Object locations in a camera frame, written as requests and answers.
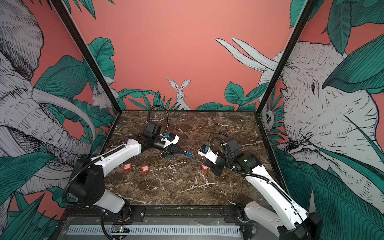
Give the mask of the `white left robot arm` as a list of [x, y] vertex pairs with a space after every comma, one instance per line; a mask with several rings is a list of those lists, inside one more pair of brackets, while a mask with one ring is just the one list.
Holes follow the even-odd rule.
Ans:
[[130, 203], [106, 189], [105, 178], [110, 172], [125, 161], [152, 148], [160, 150], [162, 157], [170, 158], [173, 155], [193, 157], [193, 154], [179, 146], [179, 136], [173, 133], [162, 135], [161, 128], [159, 124], [148, 122], [141, 134], [127, 139], [125, 143], [111, 151], [91, 159], [78, 159], [64, 189], [63, 202], [70, 206], [67, 196], [71, 194], [78, 200], [75, 205], [92, 206], [113, 214], [120, 220], [128, 219], [132, 211]]

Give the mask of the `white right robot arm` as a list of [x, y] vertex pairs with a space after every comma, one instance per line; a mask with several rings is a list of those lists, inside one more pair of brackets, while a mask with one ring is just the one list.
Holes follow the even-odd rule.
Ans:
[[259, 158], [242, 151], [234, 138], [217, 139], [221, 143], [221, 152], [214, 150], [215, 140], [212, 138], [209, 146], [199, 150], [199, 155], [207, 158], [205, 165], [216, 176], [228, 169], [245, 177], [273, 208], [270, 211], [256, 202], [249, 202], [243, 207], [248, 220], [261, 224], [280, 240], [320, 239], [323, 221], [319, 214], [310, 214], [295, 202], [270, 176]]

